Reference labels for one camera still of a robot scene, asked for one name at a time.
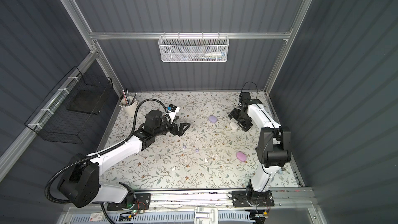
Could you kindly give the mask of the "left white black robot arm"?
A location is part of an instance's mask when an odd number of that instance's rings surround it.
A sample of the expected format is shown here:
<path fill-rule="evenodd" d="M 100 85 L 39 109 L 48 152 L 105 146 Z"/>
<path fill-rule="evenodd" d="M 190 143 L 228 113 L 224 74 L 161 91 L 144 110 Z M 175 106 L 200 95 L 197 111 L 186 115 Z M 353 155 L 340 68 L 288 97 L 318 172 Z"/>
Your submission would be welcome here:
<path fill-rule="evenodd" d="M 176 113 L 168 112 L 166 116 L 159 110 L 150 111 L 145 122 L 133 132 L 126 141 L 93 154 L 93 158 L 68 168 L 57 185 L 58 191 L 76 207 L 84 207 L 90 203 L 113 202 L 124 203 L 131 207 L 134 190 L 123 183 L 108 184 L 100 182 L 100 176 L 108 169 L 139 153 L 155 142 L 157 136 L 170 133 L 183 136 L 190 127 L 189 123 L 177 124 Z"/>

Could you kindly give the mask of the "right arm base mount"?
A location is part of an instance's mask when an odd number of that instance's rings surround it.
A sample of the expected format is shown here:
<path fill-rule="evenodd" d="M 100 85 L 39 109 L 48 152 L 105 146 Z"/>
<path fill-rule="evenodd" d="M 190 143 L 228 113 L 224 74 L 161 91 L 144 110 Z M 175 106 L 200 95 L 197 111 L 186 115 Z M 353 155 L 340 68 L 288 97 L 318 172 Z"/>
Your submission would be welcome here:
<path fill-rule="evenodd" d="M 264 192 L 232 191 L 227 194 L 234 207 L 274 207 L 274 197 L 270 190 Z"/>

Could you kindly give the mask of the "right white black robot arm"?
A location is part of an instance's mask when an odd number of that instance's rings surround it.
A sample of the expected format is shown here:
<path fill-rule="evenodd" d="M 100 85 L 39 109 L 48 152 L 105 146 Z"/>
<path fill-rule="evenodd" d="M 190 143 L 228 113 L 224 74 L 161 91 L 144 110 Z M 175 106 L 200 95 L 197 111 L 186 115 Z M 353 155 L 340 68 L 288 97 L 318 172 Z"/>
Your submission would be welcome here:
<path fill-rule="evenodd" d="M 259 165 L 248 187 L 254 192 L 268 190 L 280 168 L 291 161 L 290 129 L 275 121 L 262 102 L 252 99 L 249 92 L 239 94 L 238 105 L 228 117 L 236 120 L 237 126 L 245 132 L 253 126 L 258 128 L 259 139 L 255 151 Z"/>

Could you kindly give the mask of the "pink earbud charging case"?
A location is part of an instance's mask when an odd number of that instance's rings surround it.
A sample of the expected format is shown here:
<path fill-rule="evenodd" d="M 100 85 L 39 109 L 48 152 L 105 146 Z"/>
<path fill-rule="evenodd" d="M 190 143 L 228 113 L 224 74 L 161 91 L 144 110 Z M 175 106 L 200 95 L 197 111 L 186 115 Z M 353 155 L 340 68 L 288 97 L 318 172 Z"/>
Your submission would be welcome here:
<path fill-rule="evenodd" d="M 245 161 L 247 161 L 247 156 L 246 156 L 246 154 L 244 154 L 244 153 L 241 152 L 241 151 L 238 151 L 238 152 L 236 153 L 236 158 L 237 158 L 240 162 L 245 162 Z"/>

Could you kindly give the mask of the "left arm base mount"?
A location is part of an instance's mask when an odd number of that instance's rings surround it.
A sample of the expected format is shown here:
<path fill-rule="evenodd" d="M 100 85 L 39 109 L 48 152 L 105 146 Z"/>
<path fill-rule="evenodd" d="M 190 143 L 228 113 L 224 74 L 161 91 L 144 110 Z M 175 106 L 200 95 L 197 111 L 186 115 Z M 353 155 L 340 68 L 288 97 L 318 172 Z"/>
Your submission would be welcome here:
<path fill-rule="evenodd" d="M 109 203 L 107 211 L 145 211 L 150 206 L 151 194 L 128 194 L 121 203 Z"/>

